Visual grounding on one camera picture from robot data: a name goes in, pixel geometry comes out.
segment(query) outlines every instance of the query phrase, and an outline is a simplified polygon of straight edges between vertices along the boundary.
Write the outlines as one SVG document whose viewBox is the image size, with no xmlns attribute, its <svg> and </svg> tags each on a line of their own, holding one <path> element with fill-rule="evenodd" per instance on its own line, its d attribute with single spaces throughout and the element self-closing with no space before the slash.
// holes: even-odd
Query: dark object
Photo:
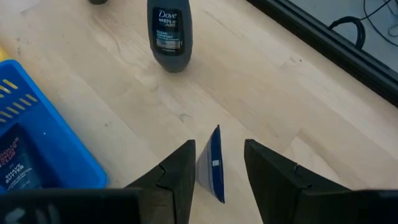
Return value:
<svg viewBox="0 0 398 224">
<path fill-rule="evenodd" d="M 35 146 L 15 124 L 0 138 L 0 186 L 6 191 L 42 188 L 39 159 Z"/>
<path fill-rule="evenodd" d="M 247 0 L 367 87 L 398 106 L 398 73 L 288 0 Z"/>
<path fill-rule="evenodd" d="M 365 44 L 365 40 L 366 40 L 365 26 L 363 26 L 361 19 L 355 18 L 353 16 L 346 16 L 346 17 L 336 20 L 335 22 L 332 22 L 331 25 L 329 26 L 329 29 L 333 29 L 340 24 L 345 24 L 345 23 L 349 23 L 349 22 L 352 22 L 356 26 L 355 47 L 360 50 L 360 49 L 362 49 L 363 45 Z"/>
<path fill-rule="evenodd" d="M 264 223 L 395 223 L 398 191 L 351 191 L 246 140 L 244 160 Z"/>
<path fill-rule="evenodd" d="M 0 220 L 187 224 L 194 183 L 195 142 L 190 140 L 125 189 L 24 190 L 0 195 Z"/>
<path fill-rule="evenodd" d="M 92 4 L 104 4 L 106 3 L 108 0 L 88 0 L 90 3 Z"/>
<path fill-rule="evenodd" d="M 192 15 L 189 0 L 147 0 L 150 49 L 168 72 L 182 72 L 192 54 Z"/>
</svg>

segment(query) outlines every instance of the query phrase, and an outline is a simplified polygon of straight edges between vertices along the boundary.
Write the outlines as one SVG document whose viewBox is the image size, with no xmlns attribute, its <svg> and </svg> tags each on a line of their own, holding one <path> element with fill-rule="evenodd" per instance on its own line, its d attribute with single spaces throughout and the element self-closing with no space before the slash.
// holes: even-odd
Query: light wood surface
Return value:
<svg viewBox="0 0 398 224">
<path fill-rule="evenodd" d="M 398 111 L 245 0 L 191 0 L 194 48 L 169 75 L 146 1 L 0 0 L 0 43 L 124 187 L 221 126 L 226 204 L 195 187 L 190 223 L 260 223 L 253 138 L 352 189 L 398 188 Z"/>
</svg>

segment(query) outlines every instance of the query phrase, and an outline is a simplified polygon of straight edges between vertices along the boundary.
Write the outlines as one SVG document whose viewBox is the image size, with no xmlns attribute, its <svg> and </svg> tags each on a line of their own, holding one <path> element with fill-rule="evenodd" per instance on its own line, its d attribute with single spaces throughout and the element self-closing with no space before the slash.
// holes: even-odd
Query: wooden table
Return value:
<svg viewBox="0 0 398 224">
<path fill-rule="evenodd" d="M 398 111 L 245 0 L 191 0 L 193 57 L 169 75 L 146 1 L 0 0 L 0 43 L 123 187 L 221 125 L 226 204 L 195 187 L 191 223 L 260 223 L 254 138 L 352 189 L 398 188 Z"/>
</svg>

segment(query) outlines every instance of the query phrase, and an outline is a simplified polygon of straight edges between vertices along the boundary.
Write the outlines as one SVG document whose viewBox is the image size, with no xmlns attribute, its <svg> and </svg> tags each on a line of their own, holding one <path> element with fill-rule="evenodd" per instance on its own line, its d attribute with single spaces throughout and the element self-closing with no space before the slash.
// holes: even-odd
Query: deodorant bottle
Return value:
<svg viewBox="0 0 398 224">
<path fill-rule="evenodd" d="M 192 16 L 189 0 L 147 0 L 150 48 L 163 68 L 181 72 L 192 54 Z"/>
</svg>

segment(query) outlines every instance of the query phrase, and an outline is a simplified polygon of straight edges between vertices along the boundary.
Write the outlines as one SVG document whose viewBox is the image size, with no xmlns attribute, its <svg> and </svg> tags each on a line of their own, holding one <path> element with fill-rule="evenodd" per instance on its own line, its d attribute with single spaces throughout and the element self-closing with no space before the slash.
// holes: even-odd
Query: black frame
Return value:
<svg viewBox="0 0 398 224">
<path fill-rule="evenodd" d="M 288 0 L 247 0 L 398 107 L 398 73 Z"/>
</svg>

